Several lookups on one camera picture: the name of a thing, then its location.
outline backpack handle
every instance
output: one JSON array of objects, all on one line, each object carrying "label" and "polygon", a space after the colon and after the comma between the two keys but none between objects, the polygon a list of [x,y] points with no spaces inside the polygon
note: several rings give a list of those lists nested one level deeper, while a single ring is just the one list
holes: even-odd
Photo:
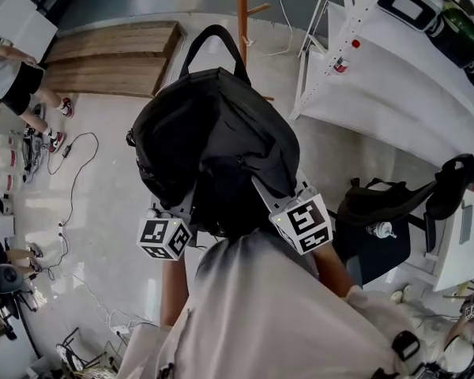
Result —
[{"label": "backpack handle", "polygon": [[181,73],[179,74],[180,77],[184,77],[190,73],[188,67],[190,66],[191,62],[193,61],[194,57],[200,50],[202,44],[210,37],[210,36],[219,36],[220,39],[223,41],[224,46],[227,47],[228,52],[230,52],[231,56],[235,60],[235,70],[234,76],[238,77],[240,80],[244,81],[246,84],[251,85],[250,78],[247,76],[246,67],[244,66],[243,59],[240,56],[239,49],[235,45],[234,40],[232,39],[230,32],[227,31],[225,27],[221,25],[214,24],[208,26],[204,31],[200,33],[197,38],[193,41],[188,50],[188,54],[186,55],[186,59],[181,68]]}]

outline wooden platform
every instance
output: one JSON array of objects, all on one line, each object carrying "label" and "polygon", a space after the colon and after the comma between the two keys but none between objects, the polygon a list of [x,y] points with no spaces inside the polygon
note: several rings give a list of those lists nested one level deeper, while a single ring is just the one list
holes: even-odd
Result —
[{"label": "wooden platform", "polygon": [[45,62],[116,55],[170,58],[178,40],[179,26],[176,21],[116,25],[58,39]]},{"label": "wooden platform", "polygon": [[43,81],[55,92],[153,97],[180,31],[175,21],[117,25],[57,40]]},{"label": "wooden platform", "polygon": [[55,92],[154,97],[166,58],[88,58],[47,69],[44,81]]}]

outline wooden coat rack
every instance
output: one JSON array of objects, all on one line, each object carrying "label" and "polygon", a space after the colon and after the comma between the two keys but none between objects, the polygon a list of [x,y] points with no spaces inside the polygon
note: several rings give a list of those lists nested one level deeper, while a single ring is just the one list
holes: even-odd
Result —
[{"label": "wooden coat rack", "polygon": [[[270,7],[269,3],[262,4],[261,6],[254,7],[253,9],[247,9],[247,0],[237,0],[237,18],[239,19],[239,51],[243,58],[244,65],[247,66],[247,47],[250,43],[247,38],[247,18],[253,14],[259,13],[264,9]],[[273,101],[273,97],[263,97],[268,101]]]}]

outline white metal rack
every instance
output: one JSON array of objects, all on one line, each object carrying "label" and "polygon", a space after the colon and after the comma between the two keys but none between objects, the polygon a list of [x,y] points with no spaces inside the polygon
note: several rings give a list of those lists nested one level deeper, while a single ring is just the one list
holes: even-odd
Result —
[{"label": "white metal rack", "polygon": [[[299,52],[295,107],[304,114],[401,148],[434,164],[474,152],[474,87],[422,32],[376,7],[378,0],[318,0]],[[315,38],[328,13],[328,50]],[[331,71],[358,39],[344,74]]]}]

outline white box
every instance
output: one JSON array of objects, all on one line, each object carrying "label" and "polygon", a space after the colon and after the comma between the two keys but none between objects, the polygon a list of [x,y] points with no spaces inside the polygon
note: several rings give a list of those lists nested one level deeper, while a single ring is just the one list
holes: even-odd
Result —
[{"label": "white box", "polygon": [[333,238],[329,213],[320,194],[270,219],[284,240],[300,254],[309,253]]},{"label": "white box", "polygon": [[137,232],[137,245],[150,257],[177,261],[192,234],[180,218],[143,218]]}]

